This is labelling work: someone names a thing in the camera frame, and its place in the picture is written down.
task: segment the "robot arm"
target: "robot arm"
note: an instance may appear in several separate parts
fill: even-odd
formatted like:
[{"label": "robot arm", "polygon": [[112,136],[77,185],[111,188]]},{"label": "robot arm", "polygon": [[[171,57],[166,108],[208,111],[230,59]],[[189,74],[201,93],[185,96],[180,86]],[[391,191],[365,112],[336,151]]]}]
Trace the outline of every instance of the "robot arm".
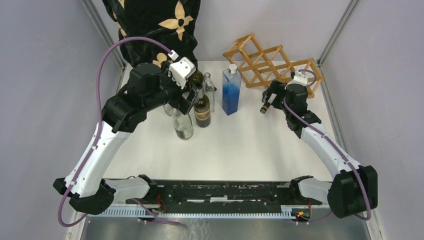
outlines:
[{"label": "robot arm", "polygon": [[308,110],[306,76],[297,70],[292,74],[292,78],[293,80],[287,84],[277,80],[271,83],[262,94],[264,105],[260,112],[265,114],[270,106],[283,110],[288,128],[312,148],[333,178],[330,183],[319,181],[312,176],[298,177],[291,181],[295,193],[328,203],[332,212],[339,218],[361,213],[366,210],[366,204],[358,179],[353,172],[354,168],[364,185],[370,208],[376,208],[378,204],[376,170],[372,166],[362,166],[331,140],[321,120]]},{"label": "robot arm", "polygon": [[[131,198],[143,198],[149,191],[152,181],[140,175],[123,180],[103,179],[103,175],[118,149],[134,132],[137,125],[147,118],[147,112],[165,104],[188,114],[196,103],[198,86],[189,87],[187,78],[195,72],[194,64],[183,57],[170,64],[164,62],[162,68],[142,63],[130,72],[128,83],[117,95],[109,98],[102,109],[102,129],[97,131],[88,144],[75,168],[65,178],[55,180],[53,186],[64,194],[70,188],[69,204],[78,212],[98,215],[112,203]],[[187,98],[182,95],[189,91]],[[96,133],[99,142],[93,147]],[[93,148],[88,161],[77,179],[74,176],[87,153]]]}]

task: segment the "white wall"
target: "white wall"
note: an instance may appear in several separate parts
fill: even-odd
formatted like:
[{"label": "white wall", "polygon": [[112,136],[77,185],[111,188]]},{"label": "white wall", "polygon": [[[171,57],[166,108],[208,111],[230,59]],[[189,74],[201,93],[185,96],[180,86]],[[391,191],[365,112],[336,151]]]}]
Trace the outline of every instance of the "white wall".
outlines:
[{"label": "white wall", "polygon": [[[96,127],[96,71],[106,46],[79,0],[0,1],[0,239],[61,240],[52,184]],[[101,97],[120,69],[106,62]],[[69,222],[68,207],[63,219]]]},{"label": "white wall", "polygon": [[[118,27],[92,0],[112,38]],[[194,36],[200,61],[224,61],[233,42],[255,33],[261,46],[283,45],[292,60],[320,57],[349,0],[202,0]]]},{"label": "white wall", "polygon": [[424,1],[363,0],[327,60],[350,154],[378,172],[388,240],[423,239]]}]

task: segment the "bottle cap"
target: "bottle cap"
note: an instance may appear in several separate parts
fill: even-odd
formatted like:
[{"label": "bottle cap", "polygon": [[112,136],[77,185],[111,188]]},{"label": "bottle cap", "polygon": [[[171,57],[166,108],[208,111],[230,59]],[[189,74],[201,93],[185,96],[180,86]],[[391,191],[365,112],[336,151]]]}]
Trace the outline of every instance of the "bottle cap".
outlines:
[{"label": "bottle cap", "polygon": [[235,64],[230,64],[230,65],[229,65],[229,67],[228,67],[228,69],[229,69],[229,73],[230,73],[230,74],[236,74],[236,71],[237,71],[237,65],[235,65]]}]

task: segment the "bottle label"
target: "bottle label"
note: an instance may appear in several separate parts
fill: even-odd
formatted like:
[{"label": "bottle label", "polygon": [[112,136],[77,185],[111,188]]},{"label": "bottle label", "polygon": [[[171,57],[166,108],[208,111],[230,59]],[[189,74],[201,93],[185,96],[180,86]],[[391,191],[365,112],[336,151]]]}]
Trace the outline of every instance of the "bottle label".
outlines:
[{"label": "bottle label", "polygon": [[194,115],[198,121],[207,121],[211,117],[211,109],[195,109]]},{"label": "bottle label", "polygon": [[178,131],[177,129],[175,129],[176,135],[180,138],[180,139],[186,139],[186,137],[184,136],[184,131]]}]

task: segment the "white cable clip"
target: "white cable clip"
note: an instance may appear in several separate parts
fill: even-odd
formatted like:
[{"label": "white cable clip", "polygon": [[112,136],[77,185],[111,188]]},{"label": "white cable clip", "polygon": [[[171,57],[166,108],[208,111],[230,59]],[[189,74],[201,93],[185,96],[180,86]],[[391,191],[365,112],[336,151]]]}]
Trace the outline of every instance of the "white cable clip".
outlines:
[{"label": "white cable clip", "polygon": [[183,57],[180,61],[171,63],[169,71],[172,73],[172,81],[183,89],[186,86],[187,79],[195,73],[196,66],[187,57]]},{"label": "white cable clip", "polygon": [[293,79],[289,81],[285,87],[287,88],[287,86],[290,84],[300,84],[302,86],[306,86],[308,85],[308,78],[306,77],[306,74],[303,74],[299,71],[299,69],[296,69]]},{"label": "white cable clip", "polygon": [[177,58],[179,57],[178,53],[176,53],[174,50],[171,50],[172,53],[168,53],[168,56],[173,60],[177,60]]}]

